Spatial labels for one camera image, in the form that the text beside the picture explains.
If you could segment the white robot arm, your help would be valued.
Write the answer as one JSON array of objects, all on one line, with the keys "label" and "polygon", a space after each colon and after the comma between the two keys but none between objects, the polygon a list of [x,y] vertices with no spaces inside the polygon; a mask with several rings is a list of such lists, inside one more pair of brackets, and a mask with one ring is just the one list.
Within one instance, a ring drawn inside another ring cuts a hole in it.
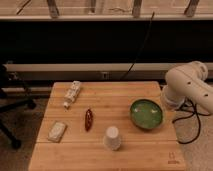
[{"label": "white robot arm", "polygon": [[193,61],[174,67],[165,74],[166,85],[161,92],[161,101],[169,110],[178,109],[186,98],[196,102],[213,114],[213,87],[205,83],[207,66]]}]

